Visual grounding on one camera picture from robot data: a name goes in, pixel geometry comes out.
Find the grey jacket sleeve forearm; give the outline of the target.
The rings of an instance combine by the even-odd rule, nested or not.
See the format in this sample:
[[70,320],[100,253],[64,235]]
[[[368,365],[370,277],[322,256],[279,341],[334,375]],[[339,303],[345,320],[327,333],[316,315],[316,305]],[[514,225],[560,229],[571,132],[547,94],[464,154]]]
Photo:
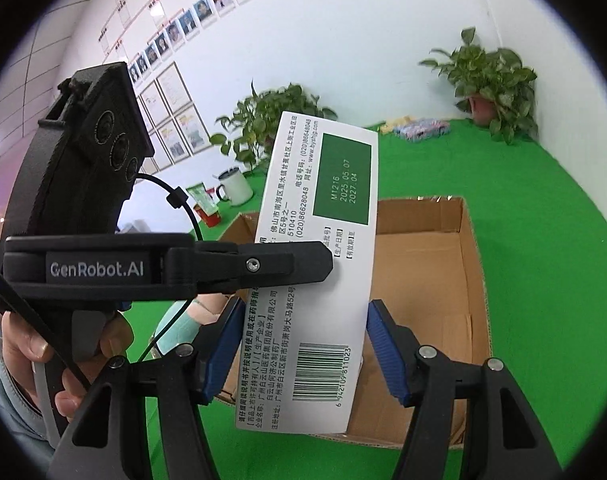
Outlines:
[[19,447],[42,471],[47,471],[54,448],[46,435],[46,425],[38,408],[20,391],[2,356],[0,337],[0,419]]

